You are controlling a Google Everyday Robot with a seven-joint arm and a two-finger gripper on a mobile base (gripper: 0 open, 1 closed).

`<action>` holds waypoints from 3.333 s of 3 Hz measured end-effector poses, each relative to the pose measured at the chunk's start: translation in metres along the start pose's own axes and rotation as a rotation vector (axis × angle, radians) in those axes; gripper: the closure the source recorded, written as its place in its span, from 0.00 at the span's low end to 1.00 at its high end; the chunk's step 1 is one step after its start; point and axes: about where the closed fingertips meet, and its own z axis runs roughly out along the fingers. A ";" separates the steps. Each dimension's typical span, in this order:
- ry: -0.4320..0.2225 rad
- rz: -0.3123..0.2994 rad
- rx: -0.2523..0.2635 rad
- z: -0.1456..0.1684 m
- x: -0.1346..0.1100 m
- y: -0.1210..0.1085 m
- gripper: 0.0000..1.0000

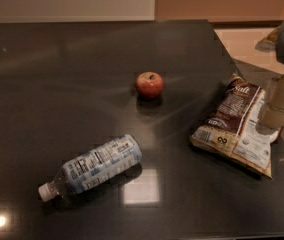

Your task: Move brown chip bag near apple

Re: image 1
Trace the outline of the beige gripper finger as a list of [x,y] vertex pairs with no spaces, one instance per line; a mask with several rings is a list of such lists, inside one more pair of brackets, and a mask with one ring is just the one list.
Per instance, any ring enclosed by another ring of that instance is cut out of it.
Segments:
[[284,74],[269,82],[261,124],[273,129],[284,126]]

